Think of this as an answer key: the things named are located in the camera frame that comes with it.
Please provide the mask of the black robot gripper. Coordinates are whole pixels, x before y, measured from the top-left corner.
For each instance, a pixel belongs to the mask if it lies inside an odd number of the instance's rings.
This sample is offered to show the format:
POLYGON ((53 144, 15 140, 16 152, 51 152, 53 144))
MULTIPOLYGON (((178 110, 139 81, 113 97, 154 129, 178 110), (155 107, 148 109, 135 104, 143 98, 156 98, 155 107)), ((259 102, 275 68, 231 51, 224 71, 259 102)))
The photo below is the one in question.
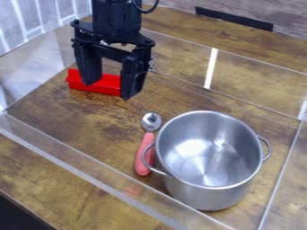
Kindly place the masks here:
POLYGON ((135 48, 123 59, 120 79, 121 98, 131 99, 143 89, 150 70, 151 49, 155 41, 140 33, 141 14, 152 13, 156 6, 143 8, 143 0, 91 0, 92 21, 73 20, 73 50, 76 66, 84 85, 100 80, 101 57, 93 46, 104 41, 108 45, 132 44, 135 48))

